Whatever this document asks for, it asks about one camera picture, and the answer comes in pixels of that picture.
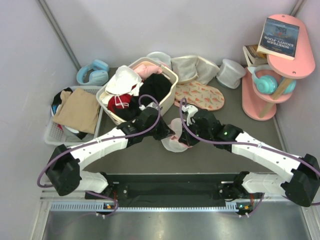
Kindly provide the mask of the white pink-trimmed mesh laundry bag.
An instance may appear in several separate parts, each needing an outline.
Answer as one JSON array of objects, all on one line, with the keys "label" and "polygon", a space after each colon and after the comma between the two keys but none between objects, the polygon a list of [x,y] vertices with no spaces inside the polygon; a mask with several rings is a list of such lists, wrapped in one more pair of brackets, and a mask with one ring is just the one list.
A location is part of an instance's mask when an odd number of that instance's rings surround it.
[{"label": "white pink-trimmed mesh laundry bag", "polygon": [[169,128],[174,131],[174,135],[161,140],[162,145],[167,151],[173,153],[182,153],[191,148],[184,143],[179,142],[179,138],[182,136],[183,126],[180,118],[175,118],[169,124]]}]

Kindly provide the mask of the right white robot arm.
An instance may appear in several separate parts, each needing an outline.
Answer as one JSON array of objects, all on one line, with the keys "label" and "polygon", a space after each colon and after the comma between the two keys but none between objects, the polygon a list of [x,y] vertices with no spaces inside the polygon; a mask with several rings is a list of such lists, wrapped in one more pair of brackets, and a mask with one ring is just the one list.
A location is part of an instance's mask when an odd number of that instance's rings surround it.
[{"label": "right white robot arm", "polygon": [[314,205],[320,188],[320,166],[314,156],[298,156],[276,149],[239,127],[221,124],[212,112],[193,105],[183,106],[179,116],[182,138],[187,145],[210,144],[271,170],[271,174],[239,173],[233,181],[233,192],[237,197],[266,193],[284,196],[302,207]]}]

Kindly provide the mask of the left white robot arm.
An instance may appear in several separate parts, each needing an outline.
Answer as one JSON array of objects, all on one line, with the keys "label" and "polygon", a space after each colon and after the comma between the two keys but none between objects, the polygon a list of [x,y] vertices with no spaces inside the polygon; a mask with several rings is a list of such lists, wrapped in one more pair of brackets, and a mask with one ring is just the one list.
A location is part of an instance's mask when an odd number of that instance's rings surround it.
[{"label": "left white robot arm", "polygon": [[138,144],[145,137],[161,141],[174,134],[158,110],[147,107],[135,119],[123,122],[87,143],[73,147],[57,146],[45,174],[59,196],[67,196],[74,191],[91,191],[106,199],[114,191],[107,175],[85,171],[85,167],[113,152]]}]

